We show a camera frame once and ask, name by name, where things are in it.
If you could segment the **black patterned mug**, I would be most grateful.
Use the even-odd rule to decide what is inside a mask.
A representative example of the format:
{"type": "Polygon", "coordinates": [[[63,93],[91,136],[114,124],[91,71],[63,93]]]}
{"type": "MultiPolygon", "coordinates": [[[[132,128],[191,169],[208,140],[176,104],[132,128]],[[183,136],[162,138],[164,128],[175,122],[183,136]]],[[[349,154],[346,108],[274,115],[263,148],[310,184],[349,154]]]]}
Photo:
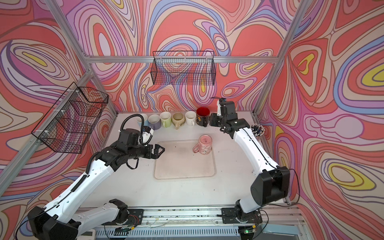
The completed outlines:
{"type": "Polygon", "coordinates": [[[207,127],[209,124],[209,117],[211,114],[211,111],[206,107],[200,107],[196,111],[197,114],[197,125],[201,127],[207,127]]]}

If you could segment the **light blue ceramic mug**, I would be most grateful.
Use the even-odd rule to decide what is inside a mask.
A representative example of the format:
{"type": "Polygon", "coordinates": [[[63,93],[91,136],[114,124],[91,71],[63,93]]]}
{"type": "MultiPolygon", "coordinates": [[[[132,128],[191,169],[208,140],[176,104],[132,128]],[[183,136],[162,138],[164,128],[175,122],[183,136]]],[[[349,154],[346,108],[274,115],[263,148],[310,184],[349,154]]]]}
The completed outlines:
{"type": "Polygon", "coordinates": [[[148,116],[146,114],[140,114],[141,117],[136,117],[137,123],[139,126],[144,122],[144,126],[149,126],[148,116]]]}

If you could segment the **purple ceramic mug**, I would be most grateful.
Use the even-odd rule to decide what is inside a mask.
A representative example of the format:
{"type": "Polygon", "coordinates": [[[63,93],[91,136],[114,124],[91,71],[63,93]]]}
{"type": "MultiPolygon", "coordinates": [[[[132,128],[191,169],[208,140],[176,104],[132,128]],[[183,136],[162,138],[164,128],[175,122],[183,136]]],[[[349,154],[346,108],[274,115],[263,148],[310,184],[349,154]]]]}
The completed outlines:
{"type": "Polygon", "coordinates": [[[148,117],[149,127],[154,131],[159,130],[162,126],[161,118],[157,114],[150,115],[148,117]]]}

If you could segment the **beige rectangular tray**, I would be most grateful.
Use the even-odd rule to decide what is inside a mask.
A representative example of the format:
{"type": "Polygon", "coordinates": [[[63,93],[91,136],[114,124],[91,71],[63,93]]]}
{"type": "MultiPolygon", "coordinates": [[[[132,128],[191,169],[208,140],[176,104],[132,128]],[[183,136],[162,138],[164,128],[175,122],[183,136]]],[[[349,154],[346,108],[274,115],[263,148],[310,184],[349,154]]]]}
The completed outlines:
{"type": "Polygon", "coordinates": [[[212,177],[216,174],[213,152],[207,155],[194,153],[198,140],[161,141],[165,152],[155,161],[156,180],[176,180],[212,177]]]}

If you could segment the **pink ceramic mug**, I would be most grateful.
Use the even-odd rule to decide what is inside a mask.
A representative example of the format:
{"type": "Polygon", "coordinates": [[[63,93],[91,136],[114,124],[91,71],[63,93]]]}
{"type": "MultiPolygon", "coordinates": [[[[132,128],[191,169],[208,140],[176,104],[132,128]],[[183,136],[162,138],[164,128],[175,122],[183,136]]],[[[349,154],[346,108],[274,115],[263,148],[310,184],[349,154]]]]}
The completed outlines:
{"type": "Polygon", "coordinates": [[[208,155],[212,151],[213,140],[209,135],[202,135],[198,143],[193,147],[193,153],[208,155]]]}

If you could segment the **white ceramic mug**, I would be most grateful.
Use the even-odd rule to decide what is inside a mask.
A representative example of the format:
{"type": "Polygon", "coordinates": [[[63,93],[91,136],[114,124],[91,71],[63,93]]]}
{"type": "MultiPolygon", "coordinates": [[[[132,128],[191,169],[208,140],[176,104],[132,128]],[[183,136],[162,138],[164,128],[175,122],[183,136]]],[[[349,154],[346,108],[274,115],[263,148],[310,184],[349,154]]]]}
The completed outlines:
{"type": "Polygon", "coordinates": [[[195,126],[197,121],[197,114],[194,111],[188,111],[185,113],[186,124],[188,126],[195,126]]]}

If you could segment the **light green ceramic mug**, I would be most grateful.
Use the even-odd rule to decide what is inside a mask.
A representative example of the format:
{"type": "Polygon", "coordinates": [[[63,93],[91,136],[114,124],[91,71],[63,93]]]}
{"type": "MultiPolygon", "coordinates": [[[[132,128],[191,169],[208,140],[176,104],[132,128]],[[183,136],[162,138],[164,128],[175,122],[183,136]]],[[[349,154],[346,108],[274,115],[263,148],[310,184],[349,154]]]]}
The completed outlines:
{"type": "Polygon", "coordinates": [[[170,112],[162,112],[160,119],[163,128],[169,128],[172,125],[172,114],[170,112]]]}

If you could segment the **cream speckled round mug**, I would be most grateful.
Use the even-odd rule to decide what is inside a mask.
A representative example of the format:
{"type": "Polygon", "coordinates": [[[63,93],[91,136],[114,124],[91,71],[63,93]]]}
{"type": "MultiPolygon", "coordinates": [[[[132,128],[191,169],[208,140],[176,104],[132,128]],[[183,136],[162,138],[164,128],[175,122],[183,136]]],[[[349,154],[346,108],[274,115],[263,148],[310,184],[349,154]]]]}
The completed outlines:
{"type": "Polygon", "coordinates": [[[182,113],[175,113],[172,117],[172,123],[174,124],[176,130],[178,130],[185,123],[185,116],[182,113]]]}

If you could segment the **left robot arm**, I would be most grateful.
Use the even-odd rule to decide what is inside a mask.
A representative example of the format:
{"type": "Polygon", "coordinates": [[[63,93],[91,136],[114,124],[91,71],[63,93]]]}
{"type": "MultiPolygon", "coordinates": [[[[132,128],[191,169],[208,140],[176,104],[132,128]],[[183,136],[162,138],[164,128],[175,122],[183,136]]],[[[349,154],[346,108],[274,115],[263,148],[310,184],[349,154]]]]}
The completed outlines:
{"type": "Polygon", "coordinates": [[[78,208],[94,190],[123,165],[135,170],[130,161],[158,159],[165,148],[151,145],[154,130],[145,125],[144,116],[133,114],[125,118],[117,141],[94,153],[86,170],[58,197],[44,207],[34,207],[28,213],[33,236],[39,240],[75,240],[81,234],[105,223],[127,225],[133,215],[128,206],[112,199],[96,209],[76,215],[78,208]]]}

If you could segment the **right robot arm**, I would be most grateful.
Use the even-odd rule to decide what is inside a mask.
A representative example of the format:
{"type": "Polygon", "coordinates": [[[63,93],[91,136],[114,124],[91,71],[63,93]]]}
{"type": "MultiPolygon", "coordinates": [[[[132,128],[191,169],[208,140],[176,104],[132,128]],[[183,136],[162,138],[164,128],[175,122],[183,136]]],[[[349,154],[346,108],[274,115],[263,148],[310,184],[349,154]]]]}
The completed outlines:
{"type": "Polygon", "coordinates": [[[210,116],[210,125],[219,127],[228,134],[246,154],[252,167],[255,181],[250,187],[250,195],[237,201],[241,214],[248,214],[288,196],[291,173],[287,167],[275,162],[258,142],[257,137],[264,133],[263,126],[250,125],[238,118],[235,103],[225,98],[215,98],[218,110],[210,116]]]}

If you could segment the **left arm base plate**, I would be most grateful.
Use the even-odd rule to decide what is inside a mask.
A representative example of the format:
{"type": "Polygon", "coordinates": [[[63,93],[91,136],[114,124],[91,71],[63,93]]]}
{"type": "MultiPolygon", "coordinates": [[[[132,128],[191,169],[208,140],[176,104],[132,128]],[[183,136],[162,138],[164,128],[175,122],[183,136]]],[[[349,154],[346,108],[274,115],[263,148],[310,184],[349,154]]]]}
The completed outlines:
{"type": "Polygon", "coordinates": [[[111,224],[137,227],[142,224],[143,215],[144,209],[120,210],[116,219],[111,224]]]}

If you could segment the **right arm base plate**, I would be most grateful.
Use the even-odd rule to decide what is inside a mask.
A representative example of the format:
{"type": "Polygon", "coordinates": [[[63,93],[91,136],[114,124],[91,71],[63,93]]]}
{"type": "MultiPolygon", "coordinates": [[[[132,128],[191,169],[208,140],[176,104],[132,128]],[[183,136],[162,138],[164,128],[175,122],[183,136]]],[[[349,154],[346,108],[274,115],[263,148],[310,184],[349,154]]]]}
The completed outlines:
{"type": "Polygon", "coordinates": [[[244,213],[237,208],[221,208],[218,217],[222,218],[224,224],[261,224],[262,215],[259,210],[250,213],[244,213]]]}

